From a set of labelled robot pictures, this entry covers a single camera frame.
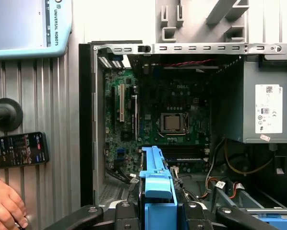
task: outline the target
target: pcie slot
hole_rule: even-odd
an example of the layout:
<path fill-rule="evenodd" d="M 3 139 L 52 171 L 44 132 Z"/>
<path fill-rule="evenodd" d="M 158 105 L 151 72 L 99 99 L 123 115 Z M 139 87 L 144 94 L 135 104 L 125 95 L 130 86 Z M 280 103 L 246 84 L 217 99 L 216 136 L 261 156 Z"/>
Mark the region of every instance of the pcie slot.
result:
<path fill-rule="evenodd" d="M 119 85 L 120 92 L 120 108 L 119 108 L 119 121 L 124 122 L 124 101 L 125 101 L 125 85 Z"/>
<path fill-rule="evenodd" d="M 138 98 L 137 98 L 137 95 L 135 95 L 135 112 L 134 112 L 134 118 L 135 118 L 135 140 L 137 140 L 138 129 L 139 129 L 139 121 L 138 121 Z"/>

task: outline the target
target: ribbed metal surface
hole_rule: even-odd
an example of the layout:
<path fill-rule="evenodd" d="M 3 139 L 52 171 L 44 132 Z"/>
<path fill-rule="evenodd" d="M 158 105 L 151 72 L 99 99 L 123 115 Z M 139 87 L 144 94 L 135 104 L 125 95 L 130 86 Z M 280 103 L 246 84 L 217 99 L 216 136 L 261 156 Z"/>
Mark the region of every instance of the ribbed metal surface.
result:
<path fill-rule="evenodd" d="M 70 99 L 78 99 L 78 83 L 70 78 L 68 56 L 0 62 L 0 98 L 18 101 L 24 112 L 23 124 L 8 134 L 43 131 L 48 141 L 47 165 L 0 170 L 22 195 L 34 230 L 80 205 L 78 104 Z"/>
<path fill-rule="evenodd" d="M 249 0 L 246 41 L 287 43 L 287 0 Z"/>

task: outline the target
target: hand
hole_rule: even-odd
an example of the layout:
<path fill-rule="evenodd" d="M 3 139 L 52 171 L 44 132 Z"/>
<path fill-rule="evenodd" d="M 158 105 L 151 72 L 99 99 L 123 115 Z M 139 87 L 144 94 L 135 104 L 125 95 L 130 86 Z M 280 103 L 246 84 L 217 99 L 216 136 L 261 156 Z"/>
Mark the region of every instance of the hand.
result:
<path fill-rule="evenodd" d="M 14 220 L 26 228 L 25 215 L 25 206 L 20 196 L 0 180 L 0 230 L 18 230 Z"/>

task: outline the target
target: white wall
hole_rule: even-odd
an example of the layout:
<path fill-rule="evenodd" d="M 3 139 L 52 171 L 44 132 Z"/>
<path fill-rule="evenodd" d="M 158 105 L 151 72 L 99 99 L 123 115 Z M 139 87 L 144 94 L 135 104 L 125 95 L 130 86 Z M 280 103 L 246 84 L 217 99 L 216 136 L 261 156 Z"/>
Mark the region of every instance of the white wall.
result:
<path fill-rule="evenodd" d="M 155 0 L 84 0 L 85 42 L 155 43 Z"/>

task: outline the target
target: label sticker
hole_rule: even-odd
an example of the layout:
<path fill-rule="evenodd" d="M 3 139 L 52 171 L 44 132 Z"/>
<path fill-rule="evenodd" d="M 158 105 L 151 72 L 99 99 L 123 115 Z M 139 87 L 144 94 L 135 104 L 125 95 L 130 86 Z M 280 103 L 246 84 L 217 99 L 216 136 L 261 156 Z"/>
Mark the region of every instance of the label sticker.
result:
<path fill-rule="evenodd" d="M 217 184 L 215 185 L 217 188 L 223 189 L 226 185 L 226 182 L 223 181 L 218 181 Z"/>
<path fill-rule="evenodd" d="M 265 140 L 265 141 L 267 141 L 267 142 L 270 141 L 270 137 L 268 137 L 268 136 L 266 136 L 266 135 L 264 135 L 264 134 L 261 134 L 261 135 L 260 135 L 260 139 Z"/>
<path fill-rule="evenodd" d="M 283 88 L 255 85 L 255 133 L 282 133 Z"/>
<path fill-rule="evenodd" d="M 137 184 L 138 182 L 139 182 L 139 180 L 136 178 L 132 178 L 130 181 L 131 184 Z"/>
<path fill-rule="evenodd" d="M 245 190 L 245 187 L 241 183 L 238 183 L 235 188 Z"/>

